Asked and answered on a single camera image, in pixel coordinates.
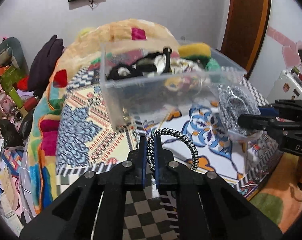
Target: brown wooden door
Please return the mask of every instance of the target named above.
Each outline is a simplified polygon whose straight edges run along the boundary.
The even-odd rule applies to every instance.
[[[271,0],[230,0],[221,52],[248,71],[256,63],[268,25]]]

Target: clear plastic container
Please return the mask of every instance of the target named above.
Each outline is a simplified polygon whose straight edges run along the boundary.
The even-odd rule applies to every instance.
[[[212,97],[209,89],[212,83],[239,84],[247,73],[237,63],[211,48],[211,57],[221,66],[219,71],[162,74],[152,78],[135,77],[119,81],[106,79],[112,67],[118,63],[131,64],[141,58],[141,55],[162,51],[165,46],[170,46],[173,52],[178,52],[177,47],[172,46],[170,42],[160,40],[127,40],[102,46],[100,87],[114,130],[130,124],[132,116],[135,115],[148,116],[149,120],[161,122],[170,111],[177,108],[182,114],[186,114],[190,104],[201,103],[207,97]]]

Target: pink bunny figurine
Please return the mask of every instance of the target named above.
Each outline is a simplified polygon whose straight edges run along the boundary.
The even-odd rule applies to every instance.
[[[0,84],[0,108],[6,115],[9,114],[9,110],[12,106],[15,106],[14,101],[10,96],[7,96]]]

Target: wooden door frame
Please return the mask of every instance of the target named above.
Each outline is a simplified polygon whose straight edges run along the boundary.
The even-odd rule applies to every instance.
[[[229,32],[230,22],[231,22],[232,14],[233,14],[233,8],[234,8],[234,0],[230,0],[225,34]],[[248,71],[248,73],[246,75],[247,78],[249,78],[252,73],[255,63],[258,59],[262,44],[264,42],[264,38],[266,35],[268,23],[269,23],[270,9],[271,9],[271,0],[264,0],[262,15],[261,15],[259,29],[258,29],[258,33],[257,33],[256,40],[254,43],[254,47],[252,49],[252,52],[251,52],[247,65],[244,66],[244,68]],[[224,35],[224,38],[223,38],[221,52],[223,52],[227,46],[226,36],[227,35]]]

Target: silver rivet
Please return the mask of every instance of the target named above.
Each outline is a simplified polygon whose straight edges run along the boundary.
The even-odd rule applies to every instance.
[[[128,168],[128,167],[132,166],[132,162],[131,161],[124,161],[124,162],[122,162],[122,165],[123,165],[123,167]]]
[[[87,179],[93,178],[95,172],[94,171],[87,171],[84,173],[84,177]]]
[[[218,176],[214,171],[208,171],[206,174],[209,179],[215,179]]]
[[[170,162],[169,162],[169,166],[170,166],[171,168],[176,168],[177,166],[179,166],[179,163],[176,162],[176,161],[170,161]]]

